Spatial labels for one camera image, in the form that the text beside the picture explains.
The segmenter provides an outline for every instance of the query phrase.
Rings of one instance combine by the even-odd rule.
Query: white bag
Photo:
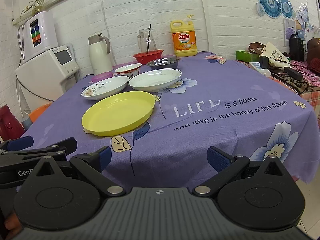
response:
[[[279,49],[276,48],[271,42],[268,42],[267,45],[261,50],[262,54],[260,56],[266,56],[269,58],[269,64],[273,67],[291,67],[290,62],[285,57]]]

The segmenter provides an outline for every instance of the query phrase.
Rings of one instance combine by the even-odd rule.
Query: tile floor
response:
[[[311,238],[317,239],[320,236],[320,169],[309,184],[298,180],[297,185],[306,200],[298,228]]]

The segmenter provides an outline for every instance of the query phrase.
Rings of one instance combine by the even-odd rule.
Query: pink cup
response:
[[[91,81],[92,81],[92,83],[94,84],[94,83],[97,83],[97,82],[99,82],[99,81],[101,81],[101,80],[104,80],[104,79],[107,79],[107,78],[110,78],[110,77],[112,77],[112,72],[111,72],[111,71],[109,71],[109,72],[104,72],[104,73],[101,73],[101,74],[99,74],[99,75],[94,76],[94,77],[91,79]]]

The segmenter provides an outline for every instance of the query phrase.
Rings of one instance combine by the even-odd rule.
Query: bottle label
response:
[[[196,34],[194,31],[172,33],[174,50],[196,49]]]

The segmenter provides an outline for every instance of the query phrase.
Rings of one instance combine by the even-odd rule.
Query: power strip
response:
[[[260,67],[259,62],[249,62],[249,67],[253,70],[258,71],[259,73],[261,73],[262,75],[264,75],[266,77],[270,77],[270,75],[271,75],[271,72],[269,70],[267,70],[266,68]]]

